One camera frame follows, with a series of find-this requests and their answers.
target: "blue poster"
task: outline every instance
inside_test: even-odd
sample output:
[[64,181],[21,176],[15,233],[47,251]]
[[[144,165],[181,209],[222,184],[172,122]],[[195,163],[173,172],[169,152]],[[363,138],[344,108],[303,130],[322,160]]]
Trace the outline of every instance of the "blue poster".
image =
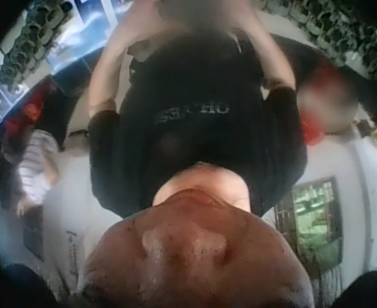
[[120,21],[125,12],[128,11],[130,8],[132,1],[131,0],[110,0],[112,9],[114,10],[114,13],[116,14],[117,21]]
[[12,105],[5,98],[4,94],[0,91],[0,116],[5,117],[6,114],[11,110]]
[[67,22],[47,61],[53,74],[105,45],[111,25],[101,0],[71,0],[78,13]]

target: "person in striped shirt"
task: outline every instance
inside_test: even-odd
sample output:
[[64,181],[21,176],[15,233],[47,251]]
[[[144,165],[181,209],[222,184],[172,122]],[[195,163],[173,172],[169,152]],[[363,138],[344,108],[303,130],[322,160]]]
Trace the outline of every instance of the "person in striped shirt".
[[34,130],[17,170],[21,179],[23,197],[17,205],[17,215],[41,206],[49,190],[60,180],[53,159],[58,153],[54,136],[44,130]]

